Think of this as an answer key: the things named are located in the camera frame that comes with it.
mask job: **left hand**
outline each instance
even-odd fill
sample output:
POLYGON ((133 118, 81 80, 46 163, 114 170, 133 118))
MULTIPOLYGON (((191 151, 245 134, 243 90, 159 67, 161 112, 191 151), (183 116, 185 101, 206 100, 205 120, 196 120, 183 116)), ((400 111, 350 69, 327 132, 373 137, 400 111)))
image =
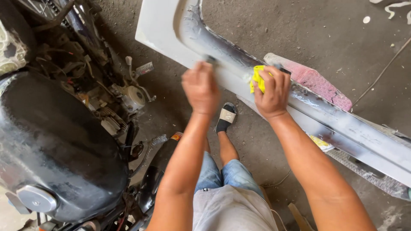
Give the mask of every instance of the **left hand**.
POLYGON ((182 75, 182 87, 187 95, 193 113, 212 117, 217 109, 220 91, 215 81, 214 71, 210 63, 197 62, 193 69, 182 75))

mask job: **dust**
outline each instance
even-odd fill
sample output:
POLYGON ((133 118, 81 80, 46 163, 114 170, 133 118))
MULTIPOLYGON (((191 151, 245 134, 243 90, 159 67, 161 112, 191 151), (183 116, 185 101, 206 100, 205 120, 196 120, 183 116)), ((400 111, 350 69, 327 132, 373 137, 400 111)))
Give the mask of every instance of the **dust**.
POLYGON ((388 231, 388 228, 393 225, 398 218, 401 218, 402 213, 396 212, 396 208, 396 206, 390 206, 386 211, 382 212, 381 217, 384 219, 384 222, 378 227, 378 231, 388 231))

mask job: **motorcycle fuel tank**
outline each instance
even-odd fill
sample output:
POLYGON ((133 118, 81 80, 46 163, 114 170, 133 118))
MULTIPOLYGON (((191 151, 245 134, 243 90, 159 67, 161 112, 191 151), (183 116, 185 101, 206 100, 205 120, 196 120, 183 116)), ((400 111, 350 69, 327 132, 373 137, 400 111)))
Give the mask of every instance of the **motorcycle fuel tank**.
POLYGON ((84 221, 118 204, 128 172, 81 101, 36 72, 0 80, 0 185, 27 208, 84 221))

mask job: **dirty floor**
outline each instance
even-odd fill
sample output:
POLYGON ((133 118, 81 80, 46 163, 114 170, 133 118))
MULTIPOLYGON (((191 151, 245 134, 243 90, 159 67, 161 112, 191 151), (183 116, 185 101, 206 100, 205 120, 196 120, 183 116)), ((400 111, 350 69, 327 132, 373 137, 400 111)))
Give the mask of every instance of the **dirty floor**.
MULTIPOLYGON (((139 138, 183 131, 191 113, 180 85, 180 76, 186 68, 134 40, 142 0, 97 2, 103 7, 99 21, 102 34, 118 56, 132 56, 135 67, 153 61, 156 68, 139 78, 141 85, 157 95, 157 100, 149 103, 141 116, 139 138)), ((397 14, 389 20, 384 7, 391 2, 384 0, 375 5, 366 0, 203 0, 203 14, 210 28, 257 58, 273 52, 314 68, 354 102, 411 35, 406 21, 411 6, 396 9, 397 14), (368 24, 363 23, 366 16, 371 18, 368 24)), ((353 113, 409 136, 410 49, 411 45, 388 68, 374 90, 353 106, 353 113)), ((238 102, 234 94, 222 89, 221 105, 224 102, 233 102, 238 107, 237 121, 229 128, 228 135, 241 161, 257 183, 280 181, 289 166, 269 124, 238 102)), ((212 154, 221 166, 218 139, 212 127, 208 138, 212 154)), ((333 162, 360 196, 378 231, 411 229, 410 202, 386 195, 333 162)), ((293 174, 266 191, 288 230, 298 230, 287 208, 290 202, 316 228, 307 198, 293 174)))

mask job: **gray t-shirt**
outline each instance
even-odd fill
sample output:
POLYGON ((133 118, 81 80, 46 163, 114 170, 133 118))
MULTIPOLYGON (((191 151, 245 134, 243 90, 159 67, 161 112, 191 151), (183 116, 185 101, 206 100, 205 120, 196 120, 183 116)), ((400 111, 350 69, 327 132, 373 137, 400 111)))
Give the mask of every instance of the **gray t-shirt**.
POLYGON ((268 204, 254 191, 225 185, 199 190, 193 231, 278 231, 268 204))

